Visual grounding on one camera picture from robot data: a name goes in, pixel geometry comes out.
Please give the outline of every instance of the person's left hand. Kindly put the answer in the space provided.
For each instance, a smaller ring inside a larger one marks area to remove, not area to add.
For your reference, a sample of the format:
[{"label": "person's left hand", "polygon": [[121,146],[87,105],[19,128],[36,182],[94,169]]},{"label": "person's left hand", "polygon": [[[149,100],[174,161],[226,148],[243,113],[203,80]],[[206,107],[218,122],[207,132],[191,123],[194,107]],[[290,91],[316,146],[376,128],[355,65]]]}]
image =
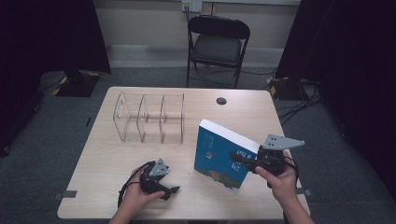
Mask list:
[{"label": "person's left hand", "polygon": [[140,188],[140,176],[146,168],[147,166],[141,169],[130,181],[130,185],[125,190],[122,203],[110,223],[129,223],[132,217],[140,212],[148,203],[161,198],[165,194],[163,191],[146,194]]}]

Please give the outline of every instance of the desktop file organizer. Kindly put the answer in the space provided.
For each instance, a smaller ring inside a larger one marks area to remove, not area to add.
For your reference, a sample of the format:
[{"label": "desktop file organizer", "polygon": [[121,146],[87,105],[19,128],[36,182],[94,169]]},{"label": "desktop file organizer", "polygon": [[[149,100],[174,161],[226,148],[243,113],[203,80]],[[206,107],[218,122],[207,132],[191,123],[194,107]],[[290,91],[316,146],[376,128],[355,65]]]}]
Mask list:
[{"label": "desktop file organizer", "polygon": [[121,92],[113,114],[122,142],[183,143],[184,94]]}]

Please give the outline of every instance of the wooden table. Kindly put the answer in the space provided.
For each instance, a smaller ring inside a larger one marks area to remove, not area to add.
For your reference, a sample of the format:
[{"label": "wooden table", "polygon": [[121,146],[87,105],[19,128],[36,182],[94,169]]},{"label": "wooden table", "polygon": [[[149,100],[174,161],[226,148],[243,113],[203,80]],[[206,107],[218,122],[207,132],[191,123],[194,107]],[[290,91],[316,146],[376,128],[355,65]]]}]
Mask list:
[{"label": "wooden table", "polygon": [[[185,98],[185,133],[182,144],[121,142],[113,122],[120,92],[181,94]],[[223,97],[226,105],[216,100]],[[209,119],[260,144],[267,134],[283,135],[272,98],[267,91],[112,87],[108,90],[63,198],[60,218],[112,218],[119,190],[132,170],[163,158],[170,173],[161,183],[180,186],[168,201],[150,203],[135,219],[282,219],[282,209],[259,175],[247,174],[239,194],[234,194],[193,169],[198,126]],[[309,208],[304,195],[299,195]]]}]

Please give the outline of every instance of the book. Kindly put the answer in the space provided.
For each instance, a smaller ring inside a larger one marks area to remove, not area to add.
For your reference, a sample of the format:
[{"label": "book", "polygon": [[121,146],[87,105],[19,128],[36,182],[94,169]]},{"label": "book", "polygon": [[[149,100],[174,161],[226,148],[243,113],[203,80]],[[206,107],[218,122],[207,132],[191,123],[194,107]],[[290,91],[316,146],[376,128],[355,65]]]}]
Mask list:
[{"label": "book", "polygon": [[238,192],[248,169],[233,161],[231,155],[255,159],[259,147],[260,144],[245,136],[203,119],[198,130],[194,169],[224,188]]}]

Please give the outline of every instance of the chair seat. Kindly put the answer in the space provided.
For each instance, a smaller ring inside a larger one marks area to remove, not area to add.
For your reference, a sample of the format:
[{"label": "chair seat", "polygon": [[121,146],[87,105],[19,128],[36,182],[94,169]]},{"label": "chair seat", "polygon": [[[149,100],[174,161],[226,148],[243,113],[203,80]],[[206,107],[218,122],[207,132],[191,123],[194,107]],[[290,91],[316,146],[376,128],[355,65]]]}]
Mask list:
[{"label": "chair seat", "polygon": [[199,35],[191,57],[198,60],[237,64],[242,43],[229,37]]}]

